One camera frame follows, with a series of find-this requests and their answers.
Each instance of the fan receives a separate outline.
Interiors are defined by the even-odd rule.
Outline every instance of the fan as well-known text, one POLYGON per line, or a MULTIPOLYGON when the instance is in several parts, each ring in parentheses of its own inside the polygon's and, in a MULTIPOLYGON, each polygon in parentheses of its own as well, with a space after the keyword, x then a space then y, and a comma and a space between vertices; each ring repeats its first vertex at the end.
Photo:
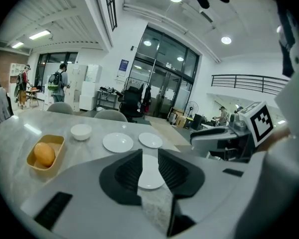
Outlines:
POLYGON ((198 113, 198 109, 198 104, 196 102, 189 101, 186 106, 185 113, 189 118, 193 118, 193 114, 195 115, 196 113, 198 113))

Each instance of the black railing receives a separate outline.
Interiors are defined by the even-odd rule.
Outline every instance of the black railing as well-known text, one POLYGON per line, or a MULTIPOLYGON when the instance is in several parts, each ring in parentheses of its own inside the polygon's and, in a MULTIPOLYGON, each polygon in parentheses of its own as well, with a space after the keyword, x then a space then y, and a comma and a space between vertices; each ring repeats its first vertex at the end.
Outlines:
POLYGON ((112 31, 114 31, 114 28, 116 28, 118 26, 118 23, 116 20, 115 0, 106 0, 106 4, 108 6, 108 12, 109 12, 112 31))
POLYGON ((216 74, 212 75, 211 86, 253 90, 277 95, 288 80, 251 74, 216 74))

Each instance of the doorway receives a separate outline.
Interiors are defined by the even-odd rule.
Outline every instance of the doorway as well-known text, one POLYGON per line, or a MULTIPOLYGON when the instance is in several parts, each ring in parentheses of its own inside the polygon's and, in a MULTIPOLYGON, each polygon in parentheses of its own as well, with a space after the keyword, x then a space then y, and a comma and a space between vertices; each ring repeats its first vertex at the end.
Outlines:
POLYGON ((174 103, 181 78, 166 69, 155 66, 150 78, 151 105, 148 115, 166 119, 174 103))

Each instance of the brick wall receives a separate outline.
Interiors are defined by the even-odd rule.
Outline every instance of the brick wall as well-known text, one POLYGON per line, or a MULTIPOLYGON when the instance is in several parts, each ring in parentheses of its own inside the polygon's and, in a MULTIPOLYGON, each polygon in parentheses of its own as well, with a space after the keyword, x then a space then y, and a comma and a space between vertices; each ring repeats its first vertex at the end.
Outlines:
POLYGON ((0 84, 7 92, 9 90, 9 73, 11 63, 26 65, 28 58, 29 57, 26 55, 0 50, 0 84))

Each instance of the white plate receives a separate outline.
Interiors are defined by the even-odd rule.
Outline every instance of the white plate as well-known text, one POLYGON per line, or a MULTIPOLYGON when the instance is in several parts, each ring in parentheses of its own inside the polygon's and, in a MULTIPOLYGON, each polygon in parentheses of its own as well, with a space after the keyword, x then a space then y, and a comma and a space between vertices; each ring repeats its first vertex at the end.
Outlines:
POLYGON ((163 141, 156 134, 152 133, 141 133, 139 140, 142 144, 150 148, 160 148, 163 145, 163 141))
POLYGON ((111 152, 123 153, 133 147, 133 140, 123 133, 111 133, 103 138, 103 145, 111 152))
POLYGON ((78 141, 84 141, 91 136, 92 128, 86 124, 77 124, 71 128, 71 134, 78 141))
POLYGON ((143 155, 143 171, 139 178, 139 187, 143 189, 157 189, 165 183, 158 170, 158 159, 143 155))

